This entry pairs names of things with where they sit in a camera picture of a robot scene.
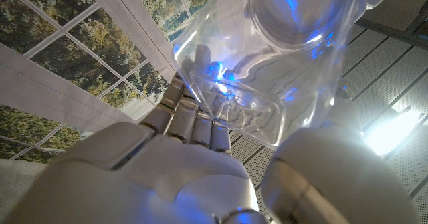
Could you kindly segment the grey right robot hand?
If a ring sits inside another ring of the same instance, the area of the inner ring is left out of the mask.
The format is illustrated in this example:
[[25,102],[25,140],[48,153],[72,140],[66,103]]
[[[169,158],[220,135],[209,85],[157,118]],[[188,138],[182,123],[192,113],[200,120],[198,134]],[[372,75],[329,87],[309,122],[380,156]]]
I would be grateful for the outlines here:
[[6,223],[416,223],[403,184],[364,141],[344,81],[319,127],[274,152],[256,195],[228,131],[195,122],[193,141],[162,134],[168,112],[119,122],[55,158]]

